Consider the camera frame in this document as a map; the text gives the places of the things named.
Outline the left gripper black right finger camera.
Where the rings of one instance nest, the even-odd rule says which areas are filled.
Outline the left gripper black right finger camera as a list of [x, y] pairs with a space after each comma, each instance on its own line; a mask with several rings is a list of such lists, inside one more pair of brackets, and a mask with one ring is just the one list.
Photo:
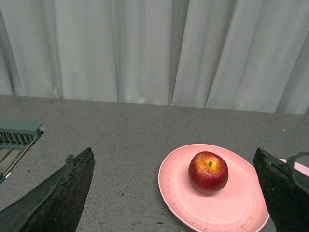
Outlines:
[[267, 210], [278, 232], [309, 230], [309, 176], [295, 168], [295, 161], [308, 156], [300, 152], [286, 162], [258, 148], [253, 164]]

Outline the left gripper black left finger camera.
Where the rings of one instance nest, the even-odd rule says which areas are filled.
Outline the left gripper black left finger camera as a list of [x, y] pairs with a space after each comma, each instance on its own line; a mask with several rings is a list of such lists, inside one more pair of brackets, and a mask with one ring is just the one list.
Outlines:
[[2, 232], [74, 232], [79, 224], [94, 171], [87, 148], [19, 200], [0, 212]]

